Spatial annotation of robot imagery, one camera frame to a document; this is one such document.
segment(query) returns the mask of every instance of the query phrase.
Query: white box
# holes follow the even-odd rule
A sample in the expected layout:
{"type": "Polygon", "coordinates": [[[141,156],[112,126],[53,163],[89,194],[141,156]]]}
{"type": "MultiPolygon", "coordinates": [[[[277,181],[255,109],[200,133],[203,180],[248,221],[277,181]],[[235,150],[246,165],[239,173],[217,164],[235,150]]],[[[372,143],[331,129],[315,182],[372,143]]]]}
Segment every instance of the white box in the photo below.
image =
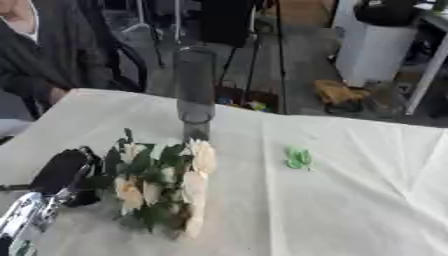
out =
{"type": "Polygon", "coordinates": [[[393,81],[414,41],[416,29],[380,27],[353,19],[336,60],[348,86],[368,81],[393,81]]]}

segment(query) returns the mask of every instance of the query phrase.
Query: green object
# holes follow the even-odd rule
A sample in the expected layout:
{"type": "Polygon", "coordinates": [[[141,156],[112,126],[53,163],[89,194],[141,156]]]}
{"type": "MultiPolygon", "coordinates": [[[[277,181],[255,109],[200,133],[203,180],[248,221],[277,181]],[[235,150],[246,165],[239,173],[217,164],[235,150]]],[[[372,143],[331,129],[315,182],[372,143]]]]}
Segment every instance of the green object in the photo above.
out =
{"type": "Polygon", "coordinates": [[[312,163],[311,154],[308,150],[298,150],[294,147],[288,147],[286,149],[286,165],[292,169],[302,169],[306,167],[308,171],[311,171],[310,165],[312,163]]]}

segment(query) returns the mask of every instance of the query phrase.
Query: gray sweater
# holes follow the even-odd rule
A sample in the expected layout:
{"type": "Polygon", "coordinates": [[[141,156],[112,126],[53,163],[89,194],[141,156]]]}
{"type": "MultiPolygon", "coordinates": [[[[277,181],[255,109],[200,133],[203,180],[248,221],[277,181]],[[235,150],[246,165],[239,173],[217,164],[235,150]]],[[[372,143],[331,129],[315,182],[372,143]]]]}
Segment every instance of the gray sweater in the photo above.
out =
{"type": "Polygon", "coordinates": [[[36,44],[0,19],[0,89],[48,103],[50,89],[107,87],[111,73],[76,0],[33,0],[36,44]]]}

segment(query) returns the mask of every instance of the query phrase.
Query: white tablecloth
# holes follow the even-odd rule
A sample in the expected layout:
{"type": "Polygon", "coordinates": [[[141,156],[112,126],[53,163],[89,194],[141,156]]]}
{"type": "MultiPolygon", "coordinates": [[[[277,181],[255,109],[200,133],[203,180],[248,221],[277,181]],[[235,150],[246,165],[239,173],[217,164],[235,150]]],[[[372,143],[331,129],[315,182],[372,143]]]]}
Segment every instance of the white tablecloth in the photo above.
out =
{"type": "MultiPolygon", "coordinates": [[[[103,155],[131,128],[137,140],[179,142],[175,100],[76,90],[0,147],[0,183],[26,183],[56,153],[103,155]]],[[[206,220],[196,240],[170,241],[115,223],[112,205],[65,210],[40,255],[448,255],[444,129],[217,106],[206,220]],[[312,171],[285,166],[310,150],[312,171]]],[[[19,194],[0,195],[4,212],[19,194]]]]}

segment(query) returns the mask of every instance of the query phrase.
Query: person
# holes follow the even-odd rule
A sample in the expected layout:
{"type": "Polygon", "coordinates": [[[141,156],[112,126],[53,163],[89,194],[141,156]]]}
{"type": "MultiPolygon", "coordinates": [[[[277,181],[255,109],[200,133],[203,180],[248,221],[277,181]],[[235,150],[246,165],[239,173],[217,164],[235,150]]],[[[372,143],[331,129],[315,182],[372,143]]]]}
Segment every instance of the person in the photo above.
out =
{"type": "Polygon", "coordinates": [[[76,0],[0,0],[0,89],[48,108],[112,80],[76,0]]]}

